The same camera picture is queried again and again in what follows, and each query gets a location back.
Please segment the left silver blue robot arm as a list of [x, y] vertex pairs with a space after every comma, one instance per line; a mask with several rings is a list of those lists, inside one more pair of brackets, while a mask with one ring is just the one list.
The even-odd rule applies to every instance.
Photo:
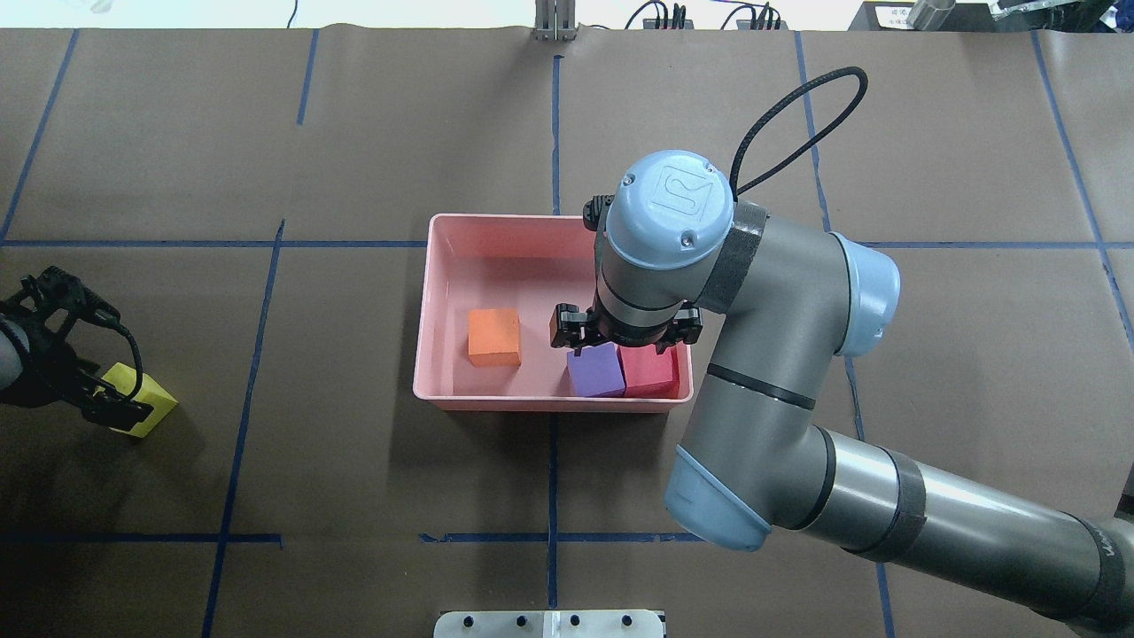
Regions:
[[[81, 358], [68, 343], [77, 323], [121, 335], [130, 347], [134, 384], [122, 392], [98, 378], [98, 363]], [[139, 400], [144, 368], [139, 346], [113, 304], [61, 267], [20, 279], [19, 291], [3, 299], [3, 405], [43, 408], [62, 402], [88, 423], [128, 432], [154, 415]]]

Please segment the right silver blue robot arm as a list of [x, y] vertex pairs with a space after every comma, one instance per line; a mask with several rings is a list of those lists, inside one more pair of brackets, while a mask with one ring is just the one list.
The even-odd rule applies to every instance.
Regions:
[[890, 325], [888, 255], [770, 215], [706, 158], [641, 158], [583, 205], [593, 304], [555, 308], [550, 342], [693, 344], [721, 315], [665, 508], [721, 548], [775, 526], [1029, 607], [1077, 633], [1131, 635], [1131, 516], [1103, 522], [1031, 503], [892, 449], [827, 431], [813, 412], [837, 356]]

